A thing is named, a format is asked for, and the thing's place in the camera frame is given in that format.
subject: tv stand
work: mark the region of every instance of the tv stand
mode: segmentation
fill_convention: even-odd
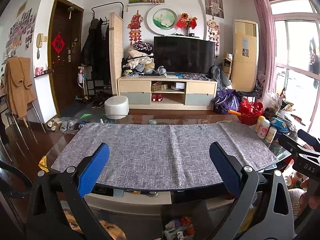
[[[156,81],[168,84],[168,88],[151,92],[151,85]],[[174,82],[185,83],[183,90],[171,89]],[[212,100],[217,91],[217,82],[188,80],[183,77],[166,78],[165,76],[121,77],[117,81],[118,95],[126,96],[131,109],[165,110],[212,110]],[[153,93],[162,93],[161,102],[151,101]]]

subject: white ottoman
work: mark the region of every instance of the white ottoman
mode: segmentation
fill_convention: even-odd
[[[121,119],[129,113],[129,101],[125,96],[114,96],[104,102],[104,109],[109,119]]]

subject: window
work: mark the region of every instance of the window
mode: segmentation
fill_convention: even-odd
[[[272,14],[308,12],[313,13],[309,0],[289,0],[271,4]]]
[[[309,0],[271,4],[276,28],[276,93],[286,99],[306,130],[320,137],[320,15]]]

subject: photo wall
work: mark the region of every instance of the photo wall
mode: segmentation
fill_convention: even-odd
[[[8,41],[6,42],[3,60],[16,55],[16,49],[23,46],[24,50],[28,50],[33,39],[37,14],[32,13],[32,8],[18,11],[17,21],[10,28]]]

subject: white wall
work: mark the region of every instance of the white wall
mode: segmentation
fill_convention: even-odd
[[[20,6],[25,1],[28,1],[27,5],[26,5],[26,9],[17,17],[17,12],[18,12]],[[10,33],[10,28],[16,23],[16,21],[21,19],[21,16],[24,12],[30,10],[31,8],[32,8],[32,14],[37,13],[40,1],[41,0],[10,0],[9,4],[5,8],[5,10],[3,11],[3,13],[0,17],[0,61],[1,61],[1,63],[3,62],[3,55],[6,51],[5,45],[9,39],[8,36]],[[32,50],[32,46],[30,46],[29,49],[27,49],[27,50],[24,49],[25,48],[25,42],[24,42],[25,37],[26,37],[26,34],[22,36],[22,40],[23,40],[22,45],[16,49],[16,56],[31,58],[31,66],[32,66],[32,64],[33,64],[32,63],[33,50]],[[0,75],[2,75],[4,73],[5,65],[2,65],[1,67],[3,67],[3,70],[0,71]],[[31,67],[31,71],[30,71],[30,76],[33,79],[32,67]],[[36,105],[38,112],[40,112],[40,108],[39,108],[37,101],[35,101],[35,105]],[[3,118],[2,118],[3,121],[6,123],[6,117],[4,116],[4,113],[2,114],[2,116],[3,116]],[[33,113],[32,111],[28,112],[28,117],[31,121],[37,120],[35,113]]]
[[[76,4],[81,8],[84,7],[84,0],[68,0],[68,1]],[[37,35],[38,33],[43,33],[44,36],[48,35],[53,3],[54,3],[54,0],[41,0],[39,10],[38,10],[39,16],[37,17],[36,25],[35,25],[35,35]],[[39,48],[40,58],[37,59],[36,52],[38,48],[36,47],[36,43],[33,44],[34,66],[36,67],[45,66],[45,64],[48,66],[48,54],[47,54],[48,46],[50,46],[50,44],[48,44],[47,42],[43,43],[42,48]],[[35,83],[36,83],[36,92],[38,96],[39,106],[43,116],[43,121],[47,122],[57,114],[54,106],[53,98],[52,98],[49,75],[37,77],[35,79]]]
[[[131,21],[132,16],[139,10],[139,13],[144,18],[144,21],[141,24],[141,35],[142,40],[145,42],[153,43],[153,37],[159,36],[158,34],[151,31],[147,25],[146,18],[148,11],[153,7],[153,5],[137,5],[137,6],[126,6],[128,0],[85,0],[85,11],[83,19],[83,30],[82,30],[82,45],[88,35],[88,29],[90,22],[93,17],[93,12],[91,11],[92,7],[121,1],[124,7],[124,32],[123,32],[123,46],[124,46],[124,56],[128,56],[128,49],[130,48],[129,41],[129,29],[127,28],[128,24]],[[208,32],[206,21],[211,19],[212,16],[205,15],[204,13],[204,0],[165,0],[166,5],[171,5],[176,9],[176,13],[179,15],[181,13],[187,13],[191,17],[197,17],[197,27],[192,30],[192,33],[195,33],[195,36],[200,37],[201,39],[208,40]],[[233,51],[233,26],[234,19],[245,19],[251,21],[258,21],[258,16],[256,9],[253,3],[253,0],[223,0],[223,9],[224,9],[224,19],[215,17],[217,24],[220,27],[220,37],[219,37],[219,50],[217,52],[218,61],[223,57],[224,52]],[[118,15],[121,15],[121,5],[113,4],[101,8],[95,9],[95,17],[103,18],[106,16],[109,18],[110,12],[116,12]]]

